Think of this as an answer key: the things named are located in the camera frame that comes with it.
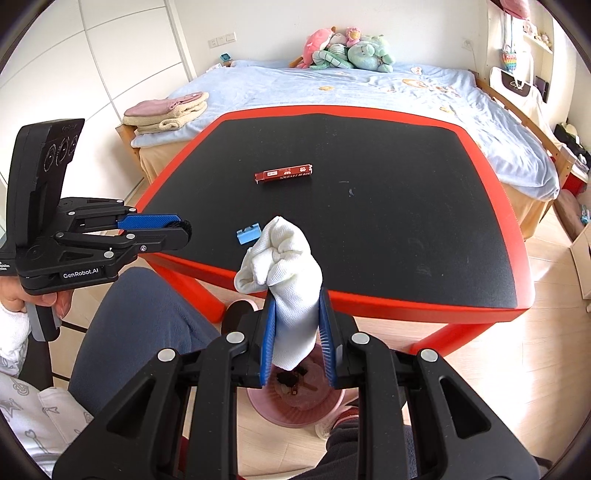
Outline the person's left hand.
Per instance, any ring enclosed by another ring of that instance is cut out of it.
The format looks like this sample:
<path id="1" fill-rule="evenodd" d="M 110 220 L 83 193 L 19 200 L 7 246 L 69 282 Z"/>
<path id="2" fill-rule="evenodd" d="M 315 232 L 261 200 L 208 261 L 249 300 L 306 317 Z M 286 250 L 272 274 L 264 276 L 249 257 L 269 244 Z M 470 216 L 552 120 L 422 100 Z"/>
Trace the person's left hand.
<path id="1" fill-rule="evenodd" d="M 63 319 L 70 311 L 73 292 L 32 296 L 25 292 L 18 277 L 3 276 L 0 280 L 1 304 L 11 312 L 25 312 L 26 305 L 51 307 L 55 314 Z"/>

